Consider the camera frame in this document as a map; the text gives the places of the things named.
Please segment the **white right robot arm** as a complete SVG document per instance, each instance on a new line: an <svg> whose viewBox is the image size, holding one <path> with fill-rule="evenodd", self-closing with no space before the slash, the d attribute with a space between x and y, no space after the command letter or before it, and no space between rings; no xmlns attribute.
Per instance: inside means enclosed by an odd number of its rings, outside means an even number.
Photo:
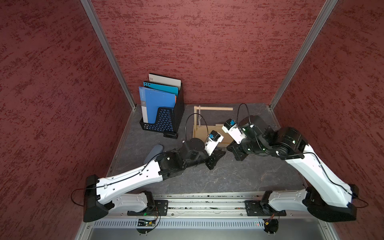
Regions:
<svg viewBox="0 0 384 240"><path fill-rule="evenodd" d="M263 215L300 211L330 223L356 220L353 199L358 197L358 187L336 176L298 130L284 127L275 131L259 116L250 116L240 124L229 119L222 129L233 138L227 150L237 161L249 155L275 157L295 168L310 184L298 191L266 191L256 203Z"/></svg>

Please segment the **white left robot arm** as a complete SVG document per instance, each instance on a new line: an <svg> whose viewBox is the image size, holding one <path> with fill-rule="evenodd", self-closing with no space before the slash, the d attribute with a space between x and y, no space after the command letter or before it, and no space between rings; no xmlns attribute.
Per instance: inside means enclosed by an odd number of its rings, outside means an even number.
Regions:
<svg viewBox="0 0 384 240"><path fill-rule="evenodd" d="M216 138L212 134L205 142L192 138L185 141L179 150L156 154L147 164L134 170L107 178L97 175L87 177L83 221L94 222L118 208L135 213L151 211L155 207L151 193L145 191L131 195L129 192L180 176L185 169L201 164L212 170L225 155L217 148L222 140L223 137Z"/></svg>

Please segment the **wooden jewelry display stand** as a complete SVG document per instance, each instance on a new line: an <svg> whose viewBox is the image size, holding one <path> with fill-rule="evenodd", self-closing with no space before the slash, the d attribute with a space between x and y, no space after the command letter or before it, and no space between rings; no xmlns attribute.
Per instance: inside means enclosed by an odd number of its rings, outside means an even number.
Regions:
<svg viewBox="0 0 384 240"><path fill-rule="evenodd" d="M202 115L201 111L203 112L210 112L210 113L216 113L216 112L232 112L234 109L232 107L202 107L202 106L194 106L194 114L198 113ZM200 115L194 115L194 127L193 127L193 137L201 139L204 141L207 138L207 129L206 124L202 123L202 117ZM214 125L207 125L209 133L214 130L218 133L220 133L224 139L221 143L219 143L219 147L227 147L233 139L229 134L224 133L222 130L222 127L224 125L224 121L214 120Z"/></svg>

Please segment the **black stapler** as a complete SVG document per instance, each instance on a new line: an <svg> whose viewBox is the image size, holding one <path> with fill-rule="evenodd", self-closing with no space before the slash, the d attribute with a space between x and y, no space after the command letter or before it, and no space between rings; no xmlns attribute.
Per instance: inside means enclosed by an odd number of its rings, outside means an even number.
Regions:
<svg viewBox="0 0 384 240"><path fill-rule="evenodd" d="M170 139L177 139L178 134L174 132L164 132L164 137L165 138L170 138Z"/></svg>

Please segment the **grey oval case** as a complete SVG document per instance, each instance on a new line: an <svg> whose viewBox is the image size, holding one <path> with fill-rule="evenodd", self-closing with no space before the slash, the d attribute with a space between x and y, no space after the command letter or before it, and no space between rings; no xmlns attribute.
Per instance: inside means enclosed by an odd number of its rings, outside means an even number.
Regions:
<svg viewBox="0 0 384 240"><path fill-rule="evenodd" d="M144 165L148 164L155 156L164 151L163 145L155 145L144 160Z"/></svg>

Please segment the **black mesh file holder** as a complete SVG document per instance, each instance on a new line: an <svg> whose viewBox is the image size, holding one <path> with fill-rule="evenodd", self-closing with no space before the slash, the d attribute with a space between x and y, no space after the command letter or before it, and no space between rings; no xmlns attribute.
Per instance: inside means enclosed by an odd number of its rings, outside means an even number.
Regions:
<svg viewBox="0 0 384 240"><path fill-rule="evenodd" d="M140 120L141 128L145 131L158 133L177 133L185 110L184 92L179 90L176 104L173 108L158 108L156 122L154 124L144 123L143 114Z"/></svg>

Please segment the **teal folder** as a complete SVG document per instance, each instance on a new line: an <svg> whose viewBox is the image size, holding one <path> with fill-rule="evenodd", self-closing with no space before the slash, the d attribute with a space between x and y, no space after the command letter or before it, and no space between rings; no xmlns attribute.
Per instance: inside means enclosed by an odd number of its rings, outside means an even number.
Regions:
<svg viewBox="0 0 384 240"><path fill-rule="evenodd" d="M174 86L162 85L151 82L143 82L143 86L146 88L150 88L157 91L162 91L170 94L174 94L175 96L179 95L179 88Z"/></svg>

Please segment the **blue folder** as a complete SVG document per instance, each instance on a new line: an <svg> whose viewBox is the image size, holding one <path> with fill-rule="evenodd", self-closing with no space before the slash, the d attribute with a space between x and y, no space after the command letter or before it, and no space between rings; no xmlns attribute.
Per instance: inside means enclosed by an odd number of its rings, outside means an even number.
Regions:
<svg viewBox="0 0 384 240"><path fill-rule="evenodd" d="M154 124L156 122L158 108L173 108L177 96L150 88L139 87L140 100L144 123Z"/></svg>

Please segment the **white grey folder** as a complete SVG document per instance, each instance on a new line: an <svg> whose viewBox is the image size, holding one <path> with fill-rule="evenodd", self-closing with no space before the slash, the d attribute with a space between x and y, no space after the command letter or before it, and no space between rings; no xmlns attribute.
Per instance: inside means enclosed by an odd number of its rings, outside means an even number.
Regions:
<svg viewBox="0 0 384 240"><path fill-rule="evenodd" d="M149 80L150 82L153 82L153 83L177 87L179 90L181 89L181 86L182 86L181 80L160 76L156 74L149 74Z"/></svg>

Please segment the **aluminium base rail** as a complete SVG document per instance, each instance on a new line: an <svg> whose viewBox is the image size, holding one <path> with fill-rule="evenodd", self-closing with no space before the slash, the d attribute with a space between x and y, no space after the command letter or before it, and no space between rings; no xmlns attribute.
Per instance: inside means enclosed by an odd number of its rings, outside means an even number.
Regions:
<svg viewBox="0 0 384 240"><path fill-rule="evenodd" d="M248 217L245 201L260 201L262 193L216 193L156 195L168 200L166 216L128 216L112 212L108 216L84 223L78 240L186 240L235 239L266 240L337 240L334 226L307 212L286 211L285 217Z"/></svg>

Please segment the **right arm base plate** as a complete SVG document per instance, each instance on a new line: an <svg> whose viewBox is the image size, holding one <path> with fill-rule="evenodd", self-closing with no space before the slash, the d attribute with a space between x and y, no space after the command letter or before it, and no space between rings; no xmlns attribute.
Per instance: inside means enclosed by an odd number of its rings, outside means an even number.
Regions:
<svg viewBox="0 0 384 240"><path fill-rule="evenodd" d="M285 217L286 211L277 211L273 209L268 201L245 201L245 208L248 217Z"/></svg>

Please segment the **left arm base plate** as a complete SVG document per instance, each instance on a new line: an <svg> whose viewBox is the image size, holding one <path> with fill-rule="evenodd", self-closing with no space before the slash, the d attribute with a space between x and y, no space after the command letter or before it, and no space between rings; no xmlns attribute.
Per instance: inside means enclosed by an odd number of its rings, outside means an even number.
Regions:
<svg viewBox="0 0 384 240"><path fill-rule="evenodd" d="M140 212L128 211L128 216L153 216L160 213L161 216L166 216L168 212L168 200L154 200L149 201L147 207Z"/></svg>

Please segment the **right aluminium corner post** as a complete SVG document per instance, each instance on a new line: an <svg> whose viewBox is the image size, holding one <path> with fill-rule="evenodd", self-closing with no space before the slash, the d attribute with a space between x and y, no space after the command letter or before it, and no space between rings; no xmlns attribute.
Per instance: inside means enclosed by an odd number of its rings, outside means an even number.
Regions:
<svg viewBox="0 0 384 240"><path fill-rule="evenodd" d="M301 63L305 59L308 51L312 47L313 43L315 42L317 36L319 35L320 31L322 30L323 26L325 25L327 19L331 15L334 7L338 3L338 0L326 0L323 7L321 8L316 20L314 21L308 35L306 36L301 48L299 49L293 63L291 64L289 70L287 71L287 74L285 75L281 85L279 86L275 96L273 97L271 103L270 103L270 109L271 111L274 111L279 100L283 96L285 90L289 86L291 80L293 79L296 71L299 69Z"/></svg>

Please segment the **aluminium corner post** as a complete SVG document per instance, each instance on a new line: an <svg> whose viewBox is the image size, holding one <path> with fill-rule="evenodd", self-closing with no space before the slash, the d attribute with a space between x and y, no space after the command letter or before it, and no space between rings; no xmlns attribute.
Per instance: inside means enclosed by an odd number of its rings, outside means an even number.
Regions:
<svg viewBox="0 0 384 240"><path fill-rule="evenodd" d="M338 0L326 0L323 7L321 8L316 20L314 21L308 35L306 36L301 48L299 49L293 63L291 64L289 70L287 71L287 74L285 75L281 85L279 86L275 96L273 97L271 103L270 103L270 109L271 111L274 111L279 100L283 96L285 90L289 86L291 80L293 79L296 71L299 69L301 63L305 59L308 51L312 47L313 43L315 42L317 36L319 35L320 31L322 30L323 26L325 25L327 19L331 15L334 7L338 3Z"/></svg>
<svg viewBox="0 0 384 240"><path fill-rule="evenodd" d="M129 101L130 103L130 106L133 110L136 110L137 108L137 104L134 100L134 97L131 93L131 91L129 90L129 87L126 83L126 79L123 75L123 72L119 66L119 63L115 57L115 54L113 53L113 50L111 48L111 45L107 39L107 36L105 34L105 31L103 30L103 27L101 25L101 22L97 16L97 13L95 11L95 8L92 4L92 1L89 1L89 0L80 0L86 14L87 14L87 17L88 19L90 20L91 22L91 25L99 39L99 42L101 43L104 51L105 51L105 54L110 62L110 65L122 87L122 90L127 98L127 100Z"/></svg>

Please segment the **left aluminium corner post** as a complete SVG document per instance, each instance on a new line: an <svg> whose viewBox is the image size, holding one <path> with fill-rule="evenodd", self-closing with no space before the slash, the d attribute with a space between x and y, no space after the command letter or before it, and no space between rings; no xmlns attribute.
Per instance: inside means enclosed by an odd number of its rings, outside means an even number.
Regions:
<svg viewBox="0 0 384 240"><path fill-rule="evenodd" d="M101 43L104 51L105 51L105 54L110 62L110 65L122 87L122 90L127 98L127 100L129 101L130 103L130 106L133 110L136 110L137 108L137 104L134 100L134 97L131 93L131 91L129 90L129 87L126 83L126 79L123 75L123 72L119 66L119 63L115 57L115 54L113 53L113 50L111 48L111 45L107 39L107 36L105 34L105 31L103 30L103 27L101 25L101 22L97 16L97 13L95 11L95 8L92 4L92 1L89 1L89 0L80 0L86 14L87 14L87 17L88 19L90 20L91 22L91 25L99 39L99 42Z"/></svg>

